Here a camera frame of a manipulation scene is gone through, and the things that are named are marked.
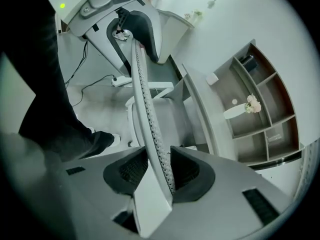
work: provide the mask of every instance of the white vase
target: white vase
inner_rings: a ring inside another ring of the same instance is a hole
[[[235,118],[246,112],[246,103],[234,106],[223,113],[225,119]]]

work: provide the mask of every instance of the white desk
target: white desk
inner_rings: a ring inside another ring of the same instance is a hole
[[[210,154],[238,160],[228,122],[224,118],[224,106],[206,76],[183,65],[187,75],[183,78],[188,91],[196,104],[196,110],[207,141]]]

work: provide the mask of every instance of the black object on shelf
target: black object on shelf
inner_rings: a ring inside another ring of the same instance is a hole
[[[252,55],[249,55],[240,60],[245,69],[250,72],[258,67],[258,63]]]

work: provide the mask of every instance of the sneaker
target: sneaker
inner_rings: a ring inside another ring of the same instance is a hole
[[[120,142],[121,142],[121,137],[120,137],[119,134],[112,134],[112,135],[113,135],[113,137],[114,137],[114,141],[113,141],[113,143],[112,143],[110,146],[108,146],[108,148],[115,147],[115,146],[119,145]]]
[[[122,30],[122,32],[121,32],[123,35],[124,35],[124,37],[125,38],[128,38],[128,37],[130,37],[130,32],[128,31],[128,30]]]
[[[114,32],[113,37],[116,39],[119,39],[121,41],[127,41],[127,38],[124,36],[124,34],[122,32],[120,32],[118,34],[116,32]]]

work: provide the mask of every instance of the power cord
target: power cord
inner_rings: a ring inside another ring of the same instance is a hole
[[[93,85],[95,85],[96,83],[98,83],[98,82],[102,81],[103,79],[105,79],[106,77],[110,77],[110,76],[113,77],[113,80],[114,80],[114,81],[117,81],[117,78],[116,78],[113,74],[107,74],[107,75],[105,75],[104,77],[100,78],[99,80],[97,80],[97,81],[95,81],[95,82],[93,82],[93,83],[91,83],[91,84],[83,87],[83,88],[81,89],[81,100],[80,100],[77,104],[73,105],[72,107],[75,107],[75,106],[78,105],[80,102],[82,102],[82,99],[84,98],[84,89],[86,89],[86,88],[89,87],[89,86],[93,86]]]
[[[82,59],[81,59],[79,65],[78,65],[78,67],[75,69],[75,71],[73,72],[73,74],[72,74],[72,76],[69,78],[69,80],[64,83],[64,84],[66,85],[65,88],[68,88],[71,79],[74,78],[76,72],[77,72],[78,69],[82,66],[82,63],[83,63],[83,62],[85,61],[85,59],[87,58],[87,51],[86,51],[87,45],[88,45],[88,40],[87,40],[87,41],[85,42],[85,44],[84,44],[84,47],[83,47],[83,56],[82,56]]]

